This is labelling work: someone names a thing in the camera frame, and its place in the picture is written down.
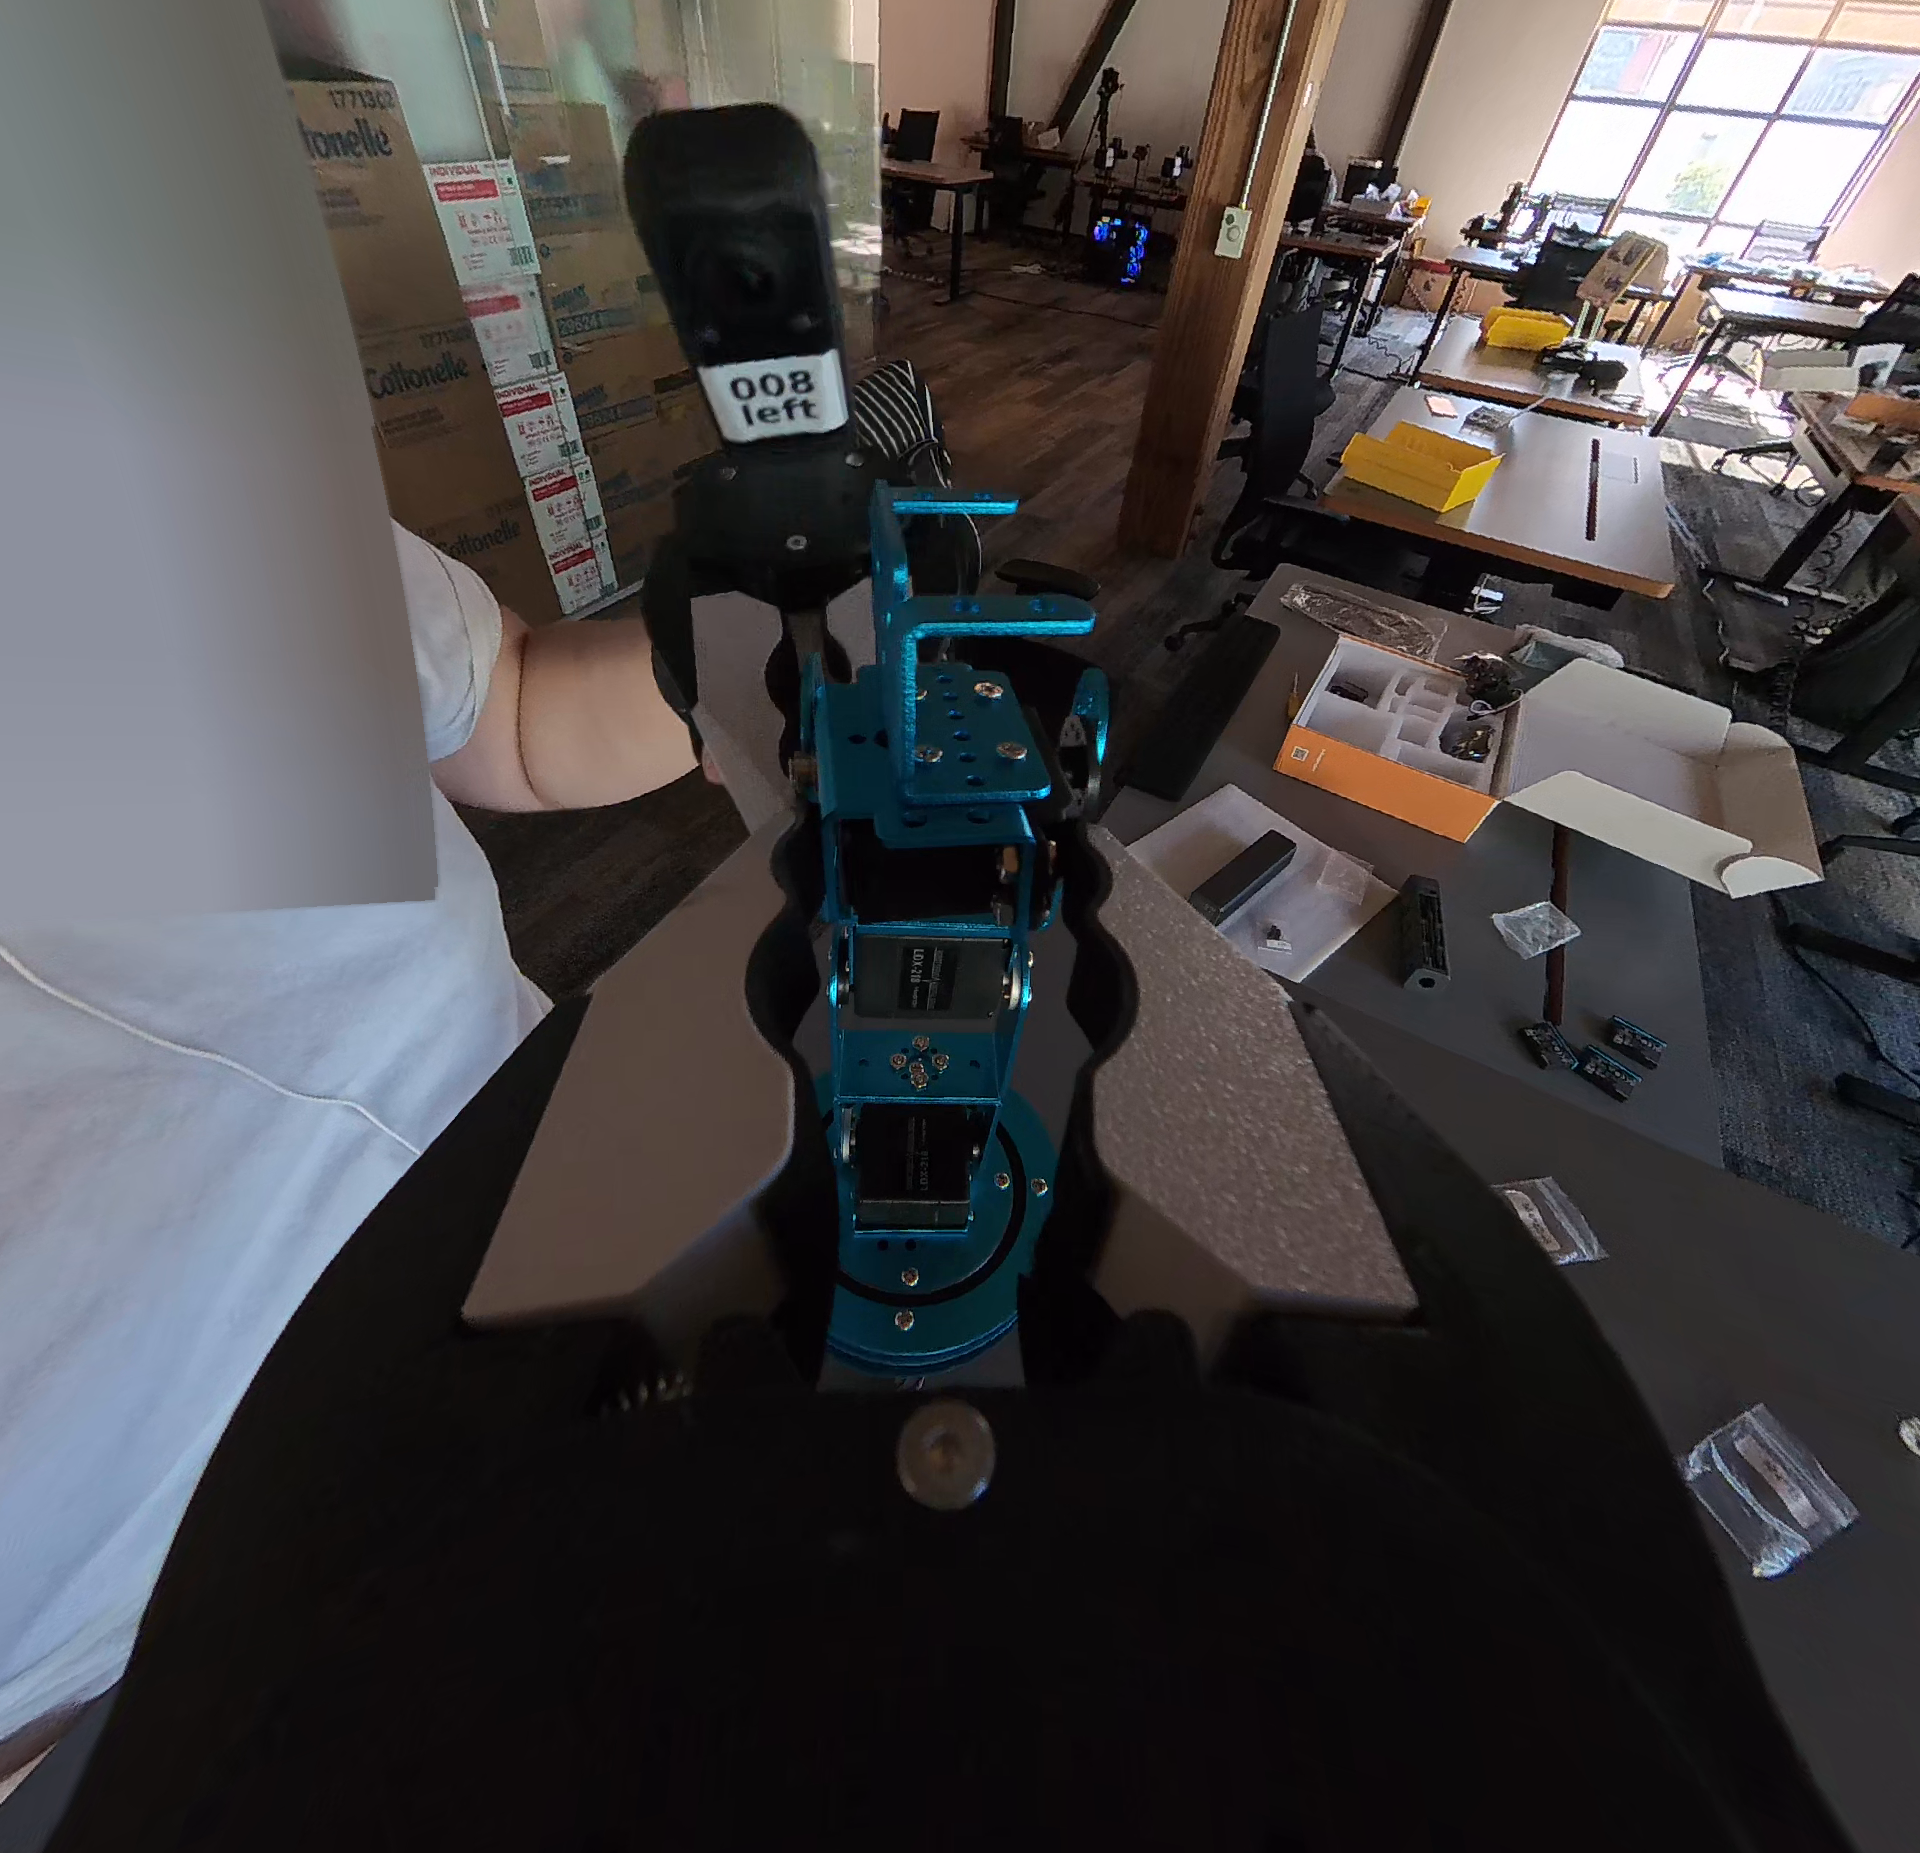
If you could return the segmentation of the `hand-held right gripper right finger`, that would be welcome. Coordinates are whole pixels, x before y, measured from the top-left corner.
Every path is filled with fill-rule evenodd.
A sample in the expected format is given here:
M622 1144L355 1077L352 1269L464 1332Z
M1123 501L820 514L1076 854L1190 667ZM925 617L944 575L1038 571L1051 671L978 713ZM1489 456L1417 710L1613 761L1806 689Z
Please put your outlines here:
M1403 1322L1394 1243L1273 979L1107 830L1061 844L1070 1081L1042 1305L1173 1312L1227 1341L1265 1312Z

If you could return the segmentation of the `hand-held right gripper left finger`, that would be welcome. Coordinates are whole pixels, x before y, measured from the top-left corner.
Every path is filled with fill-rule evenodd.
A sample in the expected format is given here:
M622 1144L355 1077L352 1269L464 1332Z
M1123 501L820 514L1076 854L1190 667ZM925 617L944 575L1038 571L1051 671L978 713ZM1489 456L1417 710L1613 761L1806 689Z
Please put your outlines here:
M696 1348L830 1291L836 1194L793 1034L820 979L756 827L589 993L464 1319L628 1319Z

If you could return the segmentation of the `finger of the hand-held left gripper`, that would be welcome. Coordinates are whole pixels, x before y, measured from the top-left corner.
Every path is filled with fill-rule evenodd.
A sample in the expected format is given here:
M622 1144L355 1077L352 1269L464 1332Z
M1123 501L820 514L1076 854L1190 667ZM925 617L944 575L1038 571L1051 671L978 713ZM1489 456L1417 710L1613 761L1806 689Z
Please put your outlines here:
M744 594L694 597L694 728L711 777L748 834L795 820L784 740L795 713L795 648L776 609Z

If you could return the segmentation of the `blue toy robot arm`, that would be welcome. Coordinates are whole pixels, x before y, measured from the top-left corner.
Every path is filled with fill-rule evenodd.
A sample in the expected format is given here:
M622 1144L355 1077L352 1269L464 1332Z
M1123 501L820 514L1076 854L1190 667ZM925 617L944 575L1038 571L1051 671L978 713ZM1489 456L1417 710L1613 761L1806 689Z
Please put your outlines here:
M1106 675L1063 644L1080 597L924 594L906 523L1005 501L869 498L874 657L800 682L795 777L819 812L836 1171L826 1351L897 1383L1015 1332L1050 1213L1055 1141L1017 1095L1033 938L1061 910L1061 836L1098 799Z

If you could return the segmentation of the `person's left forearm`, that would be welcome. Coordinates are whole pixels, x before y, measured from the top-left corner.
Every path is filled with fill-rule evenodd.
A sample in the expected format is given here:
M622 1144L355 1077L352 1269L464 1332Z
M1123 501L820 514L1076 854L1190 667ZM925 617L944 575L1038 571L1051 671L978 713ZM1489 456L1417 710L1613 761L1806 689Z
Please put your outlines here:
M504 613L473 735L429 766L473 811L536 817L639 799L713 763L666 704L642 621L526 627Z

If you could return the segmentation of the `wooden top desk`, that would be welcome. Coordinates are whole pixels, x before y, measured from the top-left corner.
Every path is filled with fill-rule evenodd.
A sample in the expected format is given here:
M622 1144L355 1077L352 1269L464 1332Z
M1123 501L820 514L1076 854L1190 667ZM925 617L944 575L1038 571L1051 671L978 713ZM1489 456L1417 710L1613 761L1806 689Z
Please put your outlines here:
M880 181L883 186L886 183L917 186L925 193L954 196L949 221L947 221L947 293L944 293L944 307L954 307L962 298L962 252L967 252L967 232L969 232L967 200L981 199L985 188L993 186L993 173L985 168L961 168L947 162L897 162L897 158L883 155Z

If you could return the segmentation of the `wood edged desk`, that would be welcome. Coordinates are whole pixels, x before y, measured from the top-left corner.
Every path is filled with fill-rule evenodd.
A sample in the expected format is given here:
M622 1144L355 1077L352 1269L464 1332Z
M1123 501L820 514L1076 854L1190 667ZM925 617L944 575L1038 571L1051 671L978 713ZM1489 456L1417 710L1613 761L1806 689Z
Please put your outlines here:
M1657 413L1645 390L1641 351L1630 346L1592 346L1596 360L1624 367L1619 379L1597 392L1568 371L1540 371L1533 351L1489 350L1478 335L1478 317L1450 315L1413 371L1417 387L1469 403L1530 404L1544 413L1619 429L1647 429Z

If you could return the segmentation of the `striped cloth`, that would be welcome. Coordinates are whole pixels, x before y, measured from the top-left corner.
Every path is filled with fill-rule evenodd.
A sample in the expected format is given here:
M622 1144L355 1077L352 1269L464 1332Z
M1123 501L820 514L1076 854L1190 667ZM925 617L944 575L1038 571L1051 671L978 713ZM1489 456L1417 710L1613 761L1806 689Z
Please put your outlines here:
M874 363L849 392L853 427L893 486L949 488L949 455L931 392L912 363Z

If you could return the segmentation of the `black rectangular block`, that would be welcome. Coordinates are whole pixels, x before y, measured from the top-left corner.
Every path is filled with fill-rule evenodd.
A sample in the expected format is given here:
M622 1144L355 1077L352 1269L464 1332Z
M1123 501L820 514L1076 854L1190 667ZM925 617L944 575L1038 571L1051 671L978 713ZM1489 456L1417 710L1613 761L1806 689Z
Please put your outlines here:
M1226 927L1249 907L1297 860L1297 839L1283 830L1262 830L1188 892L1190 910L1211 927Z

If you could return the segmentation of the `white paper sheet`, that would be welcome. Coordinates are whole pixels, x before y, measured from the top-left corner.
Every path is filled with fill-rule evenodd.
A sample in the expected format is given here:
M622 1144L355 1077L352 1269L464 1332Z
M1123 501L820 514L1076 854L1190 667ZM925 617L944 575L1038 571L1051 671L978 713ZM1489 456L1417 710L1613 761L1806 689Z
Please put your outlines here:
M1280 881L1222 927L1222 938L1262 972L1304 979L1398 900L1363 862L1310 836L1233 786L1222 786L1175 812L1150 834L1131 839L1130 849L1173 892L1188 895L1262 830L1289 834L1297 860ZM1265 925L1283 927L1294 946L1289 954L1262 949Z

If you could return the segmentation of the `small clear labelled bag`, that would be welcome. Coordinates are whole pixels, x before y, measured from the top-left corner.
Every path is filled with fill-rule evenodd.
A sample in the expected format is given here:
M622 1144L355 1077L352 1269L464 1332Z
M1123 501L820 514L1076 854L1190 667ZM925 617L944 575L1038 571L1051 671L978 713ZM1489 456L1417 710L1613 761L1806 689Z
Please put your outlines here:
M1509 1204L1533 1243L1559 1268L1597 1264L1609 1248L1570 1195L1545 1175L1530 1179L1496 1184L1493 1194Z
M1679 1474L1761 1582L1783 1578L1857 1527L1855 1500L1768 1405L1750 1405L1700 1436Z

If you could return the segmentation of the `black rectangular pad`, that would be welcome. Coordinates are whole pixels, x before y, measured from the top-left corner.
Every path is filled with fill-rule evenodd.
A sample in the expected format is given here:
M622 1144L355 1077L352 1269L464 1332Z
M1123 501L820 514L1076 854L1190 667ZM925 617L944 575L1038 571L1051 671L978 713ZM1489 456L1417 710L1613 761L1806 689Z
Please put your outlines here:
M1276 641L1273 625L1247 616L1219 625L1212 647L1142 731L1123 786L1157 799L1181 799Z

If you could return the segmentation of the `wooden pillar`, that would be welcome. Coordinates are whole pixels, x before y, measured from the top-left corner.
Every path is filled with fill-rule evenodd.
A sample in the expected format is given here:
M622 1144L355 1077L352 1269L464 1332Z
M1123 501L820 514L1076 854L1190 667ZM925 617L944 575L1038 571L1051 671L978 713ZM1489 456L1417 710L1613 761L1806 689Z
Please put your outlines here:
M1344 7L1226 7L1195 188L1123 483L1121 554L1180 560L1188 547ZM1244 256L1222 260L1215 228L1233 205L1253 210L1253 228Z

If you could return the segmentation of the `large yellow plastic bin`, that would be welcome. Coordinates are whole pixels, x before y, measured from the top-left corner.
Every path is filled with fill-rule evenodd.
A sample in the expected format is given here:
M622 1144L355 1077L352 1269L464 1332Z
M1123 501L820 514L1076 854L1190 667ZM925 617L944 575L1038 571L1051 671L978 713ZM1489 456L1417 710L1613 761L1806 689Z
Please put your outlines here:
M1355 486L1440 517L1471 505L1489 486L1501 462L1496 447L1398 422L1383 439L1367 434L1347 439L1338 470Z

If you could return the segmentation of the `large grid window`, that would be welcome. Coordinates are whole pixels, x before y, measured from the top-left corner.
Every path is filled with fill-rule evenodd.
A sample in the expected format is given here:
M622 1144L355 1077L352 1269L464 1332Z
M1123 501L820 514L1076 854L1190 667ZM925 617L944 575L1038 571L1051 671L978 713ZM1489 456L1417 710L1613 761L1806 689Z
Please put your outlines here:
M1613 232L1823 247L1917 110L1917 0L1609 0L1530 173Z

